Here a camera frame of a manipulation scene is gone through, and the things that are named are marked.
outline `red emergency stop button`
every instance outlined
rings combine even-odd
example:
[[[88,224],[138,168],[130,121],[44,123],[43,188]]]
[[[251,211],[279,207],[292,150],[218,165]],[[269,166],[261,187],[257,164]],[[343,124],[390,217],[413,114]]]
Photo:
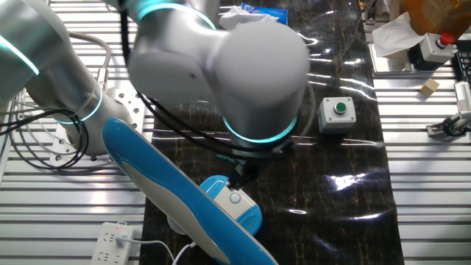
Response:
[[[440,37],[440,43],[444,46],[455,43],[455,38],[448,32],[445,32]]]

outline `black marble mat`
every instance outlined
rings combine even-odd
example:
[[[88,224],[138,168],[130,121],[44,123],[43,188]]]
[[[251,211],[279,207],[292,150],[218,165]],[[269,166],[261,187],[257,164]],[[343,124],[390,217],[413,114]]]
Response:
[[[316,123],[290,160],[272,164],[257,182],[244,188],[263,212],[256,239],[282,265],[403,264],[397,210],[372,87],[372,62],[357,1],[247,3],[289,11],[288,25],[304,36],[311,52],[309,80],[316,103],[326,96],[351,96],[357,115],[354,128],[344,139],[321,136]],[[222,1],[222,6],[232,4],[240,2]],[[300,124],[306,123],[309,106],[306,94]],[[172,112],[200,130],[227,138],[220,115],[208,103],[185,105]],[[155,125],[153,144],[198,184],[231,169],[229,162],[184,141],[161,124]],[[149,201],[143,239],[164,241],[175,255],[191,242],[173,232],[166,216]],[[144,245],[140,264],[171,264],[171,259],[163,247]],[[195,247],[187,250],[178,264],[216,263]]]

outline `power strip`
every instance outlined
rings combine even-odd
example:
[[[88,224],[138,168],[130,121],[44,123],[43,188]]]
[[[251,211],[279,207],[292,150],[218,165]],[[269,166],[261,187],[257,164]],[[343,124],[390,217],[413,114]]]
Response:
[[[122,223],[105,222],[98,237],[91,265],[126,265],[132,243],[116,243],[116,237],[134,239],[134,229]]]

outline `blue package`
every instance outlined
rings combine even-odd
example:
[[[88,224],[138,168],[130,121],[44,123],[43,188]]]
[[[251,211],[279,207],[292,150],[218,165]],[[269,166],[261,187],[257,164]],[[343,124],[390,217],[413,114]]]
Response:
[[[267,7],[253,7],[245,3],[242,3],[241,8],[242,10],[245,10],[248,13],[259,13],[274,16],[275,18],[278,18],[278,23],[285,24],[286,26],[288,26],[288,10]]]

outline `black wire bundle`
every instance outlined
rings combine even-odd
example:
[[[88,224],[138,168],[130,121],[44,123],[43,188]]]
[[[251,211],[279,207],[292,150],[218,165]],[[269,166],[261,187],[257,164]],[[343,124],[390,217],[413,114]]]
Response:
[[[129,38],[128,38],[129,28],[128,28],[128,21],[127,21],[127,10],[126,9],[121,9],[121,7],[124,4],[124,1],[125,0],[119,0],[118,2],[119,2],[120,10],[121,10],[121,12],[120,12],[120,15],[121,15],[121,19],[120,19],[121,45],[122,45],[122,50],[123,50],[124,62],[126,63],[126,67],[127,67],[131,51],[130,51],[130,43],[129,43]],[[146,100],[146,98],[144,97],[144,95],[140,91],[137,90],[137,88],[135,88],[135,90],[138,94],[138,97],[146,105],[147,109],[155,116],[155,118],[157,118],[160,122],[165,124],[171,130],[175,131],[178,135],[181,135],[182,137],[184,137],[185,139],[191,141],[192,143],[195,143],[195,144],[197,144],[201,147],[204,147],[204,148],[206,148],[210,151],[216,152],[220,155],[224,155],[224,156],[229,157],[229,158],[240,159],[240,160],[264,161],[264,162],[279,160],[279,159],[286,158],[286,157],[289,156],[289,153],[284,152],[284,151],[291,150],[290,147],[292,146],[292,144],[289,144],[289,145],[285,146],[285,148],[283,148],[280,153],[274,153],[273,152],[272,155],[270,155],[269,157],[266,157],[266,158],[254,158],[254,157],[248,157],[248,156],[244,156],[244,155],[235,155],[232,152],[221,151],[218,148],[215,148],[215,147],[210,146],[208,144],[204,144],[201,141],[198,141],[195,138],[193,138],[193,137],[187,135],[186,133],[182,132],[181,130],[176,128],[173,124],[171,124],[166,119],[164,119],[164,117],[162,117],[157,111],[155,111],[152,108],[151,103],[153,105],[155,105],[155,107],[158,110],[162,111],[166,116],[168,116],[172,121],[176,122],[180,126],[186,128],[186,129],[190,130],[191,132],[197,134],[198,136],[201,136],[204,139],[206,139],[206,140],[208,140],[212,143],[218,144],[219,146],[222,146],[224,148],[243,151],[243,152],[268,152],[268,151],[274,149],[274,147],[270,146],[270,145],[260,146],[258,148],[250,148],[250,147],[236,146],[236,145],[233,145],[233,144],[225,143],[225,142],[223,142],[223,141],[221,141],[217,138],[214,138],[211,135],[207,135],[207,134],[205,134],[205,133],[203,133],[199,130],[194,129],[189,124],[186,124],[184,121],[180,120],[175,115],[170,113],[167,109],[165,109],[165,107],[162,106],[157,100],[149,98],[149,101],[151,102],[151,103],[149,103]]]
[[[16,103],[12,103],[11,109],[15,109],[15,106],[16,106]],[[74,154],[74,156],[68,162],[64,163],[61,166],[53,166],[47,162],[44,162],[40,157],[38,157],[38,155],[35,154],[34,150],[32,150],[29,144],[26,142],[23,132],[19,130],[18,133],[21,137],[21,140],[23,141],[24,146],[44,166],[37,165],[31,162],[29,159],[25,158],[21,154],[21,151],[18,149],[16,142],[13,140],[13,134],[11,132],[33,121],[37,121],[38,119],[41,119],[50,115],[54,115],[54,114],[62,114],[68,117],[72,121],[73,125],[77,129],[77,132],[79,133],[78,148],[75,152],[71,153],[71,154]],[[30,166],[34,166],[37,169],[50,169],[50,170],[69,169],[70,167],[75,165],[80,159],[82,159],[82,157],[85,155],[85,152],[87,151],[88,144],[89,144],[89,136],[88,136],[87,128],[85,127],[83,122],[80,120],[80,118],[76,115],[76,113],[68,109],[47,110],[44,113],[38,114],[33,117],[25,118],[22,120],[18,118],[18,113],[16,113],[15,115],[10,115],[8,117],[8,122],[5,124],[0,124],[0,127],[7,127],[5,131],[0,132],[0,135],[10,134],[10,140],[11,140],[13,149],[18,153],[20,158],[24,160],[26,163],[28,163]]]

